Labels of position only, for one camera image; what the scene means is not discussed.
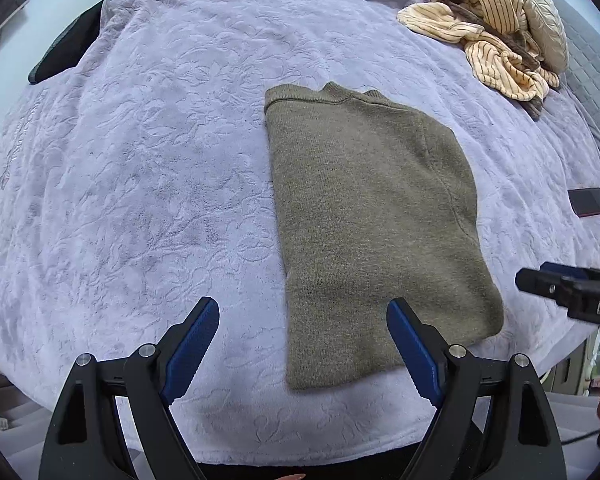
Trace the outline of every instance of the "gray quilted mattress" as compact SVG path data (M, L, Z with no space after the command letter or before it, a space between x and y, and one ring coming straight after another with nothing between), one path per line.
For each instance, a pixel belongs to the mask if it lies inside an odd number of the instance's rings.
M569 69L562 78L582 103L594 134L600 133L600 35L565 0L553 0L569 43Z

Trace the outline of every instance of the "screw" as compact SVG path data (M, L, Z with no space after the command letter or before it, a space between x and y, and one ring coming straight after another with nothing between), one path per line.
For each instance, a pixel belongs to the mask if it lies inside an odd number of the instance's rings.
M529 366L529 358L524 354L517 354L513 360L518 366L522 366L523 368Z
M464 357L466 355L466 348L462 345L451 345L449 347L449 353L453 357Z
M151 343L142 345L138 349L138 353L140 354L140 357L151 357L153 354L155 354L155 345L152 345Z
M89 364L89 362L91 362L91 354L80 354L78 355L78 358L75 360L75 363L78 366L84 366Z

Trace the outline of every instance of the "black phone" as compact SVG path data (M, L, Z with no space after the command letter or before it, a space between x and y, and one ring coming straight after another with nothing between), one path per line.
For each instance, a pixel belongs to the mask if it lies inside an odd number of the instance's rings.
M569 200L571 208L580 218L600 215L600 188L570 189Z

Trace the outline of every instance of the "folded sweater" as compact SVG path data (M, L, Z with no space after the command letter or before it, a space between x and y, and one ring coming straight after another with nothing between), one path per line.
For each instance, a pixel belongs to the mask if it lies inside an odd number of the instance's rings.
M291 388L402 366L385 318L397 296L449 342L501 329L473 175L449 128L376 90L334 83L269 89L265 112Z

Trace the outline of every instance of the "black device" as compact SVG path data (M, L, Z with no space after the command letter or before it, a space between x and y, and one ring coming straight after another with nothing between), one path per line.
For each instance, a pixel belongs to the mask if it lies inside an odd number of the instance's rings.
M520 270L516 284L557 298L572 317L600 324L589 301L600 301L600 270L543 264L541 270ZM389 303L386 320L419 394L437 408L400 480L567 478L555 421L527 356L491 360L449 345L403 298ZM98 362L91 354L78 356L51 418L40 480L136 478L115 396L129 399L156 480L205 480L169 406L186 393L218 323L218 304L201 298L160 342L142 345L128 358ZM491 402L481 431L472 416L483 396ZM18 477L0 454L2 479ZM600 464L588 480L600 480Z
M580 218L600 215L600 188L587 187L583 189L570 189L569 202L571 208Z
M539 270L520 269L516 286L523 292L555 300L573 319L600 325L600 269L545 262ZM600 463L588 480L600 480Z

